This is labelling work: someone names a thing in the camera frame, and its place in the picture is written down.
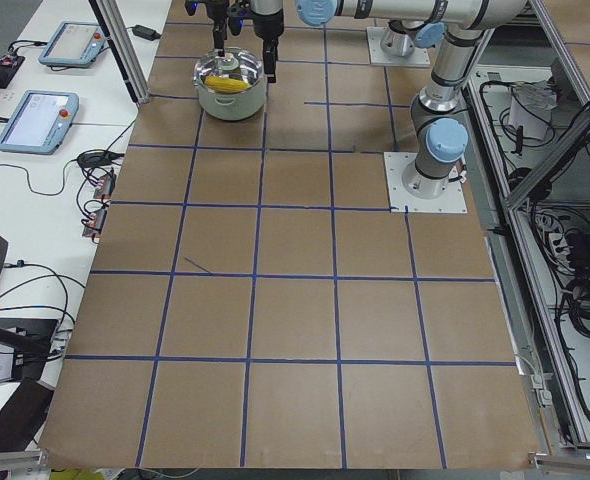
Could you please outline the black gripper corn arm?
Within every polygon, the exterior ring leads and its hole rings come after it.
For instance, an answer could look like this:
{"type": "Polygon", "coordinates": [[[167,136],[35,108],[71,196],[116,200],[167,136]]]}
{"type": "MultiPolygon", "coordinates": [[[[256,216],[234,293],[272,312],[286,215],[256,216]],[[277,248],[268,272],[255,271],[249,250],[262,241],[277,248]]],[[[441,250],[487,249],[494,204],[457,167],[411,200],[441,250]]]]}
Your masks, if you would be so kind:
{"type": "Polygon", "coordinates": [[[246,19],[249,1],[228,0],[185,0],[184,8],[189,16],[196,14],[199,5],[204,5],[206,15],[213,25],[214,49],[218,56],[225,55],[225,36],[231,33],[237,36],[241,33],[246,19]]]}

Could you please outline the black gripper lid arm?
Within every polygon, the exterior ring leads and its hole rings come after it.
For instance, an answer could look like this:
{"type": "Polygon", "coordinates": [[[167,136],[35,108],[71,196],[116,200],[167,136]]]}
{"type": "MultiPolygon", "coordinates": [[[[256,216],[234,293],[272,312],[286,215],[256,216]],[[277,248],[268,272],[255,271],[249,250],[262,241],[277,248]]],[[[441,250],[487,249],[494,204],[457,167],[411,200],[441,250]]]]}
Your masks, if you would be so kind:
{"type": "Polygon", "coordinates": [[[262,57],[268,83],[277,81],[278,39],[284,32],[282,0],[251,0],[250,10],[255,34],[263,41],[262,57]]]}

